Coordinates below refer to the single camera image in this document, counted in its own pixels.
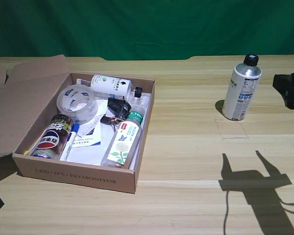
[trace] bottle label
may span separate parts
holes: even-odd
[[[115,95],[115,94],[108,94],[109,98],[113,98],[113,99],[120,99],[120,100],[125,100],[125,97],[122,95]]]
[[[258,84],[258,79],[249,80],[245,79],[242,91],[239,94],[235,110],[233,113],[233,120],[241,120],[245,117],[249,103]]]
[[[127,118],[136,119],[140,124],[142,124],[143,116],[137,111],[131,111]]]
[[[91,83],[93,91],[107,93],[110,97],[114,95],[115,98],[127,97],[130,87],[131,81],[129,80],[103,75],[94,75]]]
[[[139,126],[137,124],[131,121],[123,121],[117,130],[116,138],[107,159],[124,164],[138,130]]]

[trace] cardboard box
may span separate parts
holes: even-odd
[[[134,193],[154,100],[154,80],[121,77],[151,93],[133,170],[23,155],[58,113],[58,94],[76,79],[90,81],[92,77],[69,72],[63,55],[17,65],[0,89],[0,156],[12,153],[25,177]]]

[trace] black cap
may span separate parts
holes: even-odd
[[[143,88],[136,87],[134,96],[137,97],[137,98],[140,98],[142,96],[142,92],[143,92]]]
[[[249,66],[256,66],[258,63],[258,56],[257,55],[253,55],[253,54],[248,54],[245,56],[244,59],[244,64],[249,65]]]

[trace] green wall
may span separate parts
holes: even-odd
[[[294,0],[0,0],[0,56],[294,54]]]

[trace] marker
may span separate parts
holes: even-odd
[[[68,137],[68,141],[65,144],[65,147],[64,147],[63,152],[61,154],[61,157],[59,159],[60,161],[66,161],[67,160],[68,155],[69,155],[69,153],[71,151],[71,148],[73,146],[73,142],[75,140],[75,137],[77,135],[78,130],[79,130],[79,124],[78,123],[73,124],[72,131],[71,131],[71,133],[70,133],[70,135]]]

